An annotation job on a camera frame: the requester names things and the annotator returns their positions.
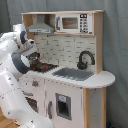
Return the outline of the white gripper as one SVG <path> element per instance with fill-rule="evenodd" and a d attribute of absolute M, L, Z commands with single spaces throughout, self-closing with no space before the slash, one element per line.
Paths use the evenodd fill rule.
<path fill-rule="evenodd" d="M 24 56 L 29 56 L 32 53 L 37 51 L 37 46 L 34 40 L 28 39 L 27 42 L 23 45 L 23 50 L 21 54 Z"/>

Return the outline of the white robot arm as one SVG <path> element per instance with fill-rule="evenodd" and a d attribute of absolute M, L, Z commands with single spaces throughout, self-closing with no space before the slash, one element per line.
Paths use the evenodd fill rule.
<path fill-rule="evenodd" d="M 18 84 L 30 69 L 27 55 L 34 52 L 34 45 L 23 24 L 0 36 L 0 108 L 6 118 L 19 123 L 18 128 L 55 128 L 48 117 L 31 108 Z"/>

